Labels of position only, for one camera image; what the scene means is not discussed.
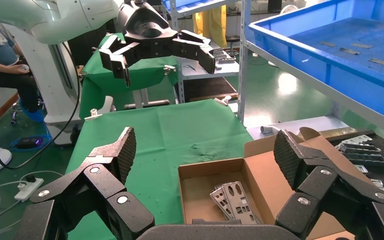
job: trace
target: power strip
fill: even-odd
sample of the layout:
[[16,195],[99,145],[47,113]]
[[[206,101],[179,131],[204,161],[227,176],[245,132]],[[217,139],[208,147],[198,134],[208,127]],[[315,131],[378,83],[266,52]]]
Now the power strip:
[[28,182],[27,184],[20,183],[18,185],[20,191],[15,195],[15,200],[25,202],[43,183],[42,178],[36,178],[35,182]]

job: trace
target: black cable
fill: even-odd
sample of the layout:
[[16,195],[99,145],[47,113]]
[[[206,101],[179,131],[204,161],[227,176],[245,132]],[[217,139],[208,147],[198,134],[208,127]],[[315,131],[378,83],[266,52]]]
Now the black cable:
[[251,8],[254,9],[254,11],[257,13],[258,20],[260,20],[260,9],[257,11],[253,6],[251,6]]
[[75,72],[75,75],[76,75],[76,78],[77,78],[77,100],[76,100],[76,103],[75,103],[74,110],[73,110],[70,118],[68,119],[67,123],[61,129],[61,131],[59,131],[59,133],[54,138],[52,138],[51,141],[49,141],[42,149],[40,149],[38,152],[36,152],[32,157],[27,159],[25,162],[21,163],[18,166],[11,167],[11,166],[7,166],[0,159],[0,165],[2,165],[2,167],[6,168],[6,169],[10,169],[10,170],[19,169],[19,168],[25,166],[26,164],[28,164],[30,161],[32,161],[37,156],[39,156],[46,148],[48,148],[55,141],[55,139],[57,139],[64,132],[64,130],[70,124],[71,120],[73,119],[74,115],[76,114],[76,110],[77,110],[77,107],[79,106],[79,102],[80,102],[80,79],[79,79],[79,75],[77,74],[76,64],[74,62],[73,56],[72,56],[69,48],[66,46],[66,44],[64,42],[62,43],[62,45],[64,45],[64,48],[67,50],[67,52],[68,52],[68,54],[69,54],[69,56],[71,58],[72,64],[74,65],[74,72]]

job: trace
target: metal rack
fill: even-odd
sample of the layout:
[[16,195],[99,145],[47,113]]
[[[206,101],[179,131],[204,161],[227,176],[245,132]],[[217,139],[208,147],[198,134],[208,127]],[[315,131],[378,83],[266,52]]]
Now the metal rack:
[[384,130],[384,115],[370,109],[361,103],[349,98],[332,87],[324,84],[322,81],[304,73],[303,71],[291,66],[290,64],[271,55],[267,51],[259,48],[253,43],[254,34],[249,30],[251,13],[251,0],[242,0],[242,11],[240,16],[240,51],[239,51],[239,88],[238,88],[238,118],[244,122],[245,100],[244,92],[247,84],[247,65],[248,50],[258,54],[266,60],[274,63],[282,70],[295,76],[297,79],[311,85],[314,89],[331,98],[332,106],[328,114],[330,117],[336,118],[341,122],[341,114],[343,113],[341,106],[346,106],[349,110],[365,118],[369,122],[377,125]]
[[[199,13],[212,8],[220,7],[229,3],[236,2],[237,0],[210,0],[204,2],[191,3],[187,6],[183,6],[181,9],[177,9],[176,0],[170,0],[170,8],[167,11],[171,15],[171,28],[173,30],[179,30],[179,18],[184,16]],[[210,44],[214,49],[219,48],[214,42]],[[183,81],[194,79],[207,79],[217,77],[237,76],[239,74],[239,64],[237,62],[220,64],[221,69],[215,70],[214,74],[209,74],[205,71],[197,61],[177,57],[177,74],[178,74],[178,102],[185,102],[185,86]]]

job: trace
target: cardboard box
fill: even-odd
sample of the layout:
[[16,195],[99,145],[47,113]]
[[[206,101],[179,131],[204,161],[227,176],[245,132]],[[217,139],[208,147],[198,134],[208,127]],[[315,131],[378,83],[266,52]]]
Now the cardboard box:
[[[302,127],[300,132],[304,140],[291,134],[298,143],[322,150],[342,171],[372,184],[317,131]],[[275,138],[271,136],[246,143],[244,158],[179,166],[184,223],[191,224],[192,219],[225,221],[210,193],[216,185],[240,181],[254,214],[264,224],[274,224],[276,216],[294,193],[275,162]],[[324,212],[307,239],[335,240],[340,237],[354,239],[333,216]]]

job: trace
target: table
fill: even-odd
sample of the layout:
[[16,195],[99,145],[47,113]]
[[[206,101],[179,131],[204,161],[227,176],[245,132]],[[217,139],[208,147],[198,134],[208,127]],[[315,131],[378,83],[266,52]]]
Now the table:
[[[212,99],[109,112],[85,122],[66,172],[80,166],[93,148],[115,142],[125,127],[134,127],[137,141],[126,187],[157,225],[183,223],[179,165],[243,157],[244,144],[253,140],[231,109]],[[95,212],[68,236],[114,239]]]
[[[121,33],[116,33],[116,35],[124,40]],[[101,46],[108,37],[109,35],[105,36],[99,46]],[[127,92],[146,89],[161,83],[166,76],[163,70],[164,65],[176,67],[176,59],[173,56],[168,56],[140,60],[128,68],[131,86],[126,87],[123,79],[114,78],[112,71],[102,67],[101,56],[99,51],[96,50],[82,71],[84,78],[79,111],[80,118],[84,119],[85,117],[89,117],[91,109],[102,108],[105,96],[112,96],[116,102],[117,98],[122,98]],[[168,79],[174,86],[178,81],[178,74],[171,72],[168,74]]]

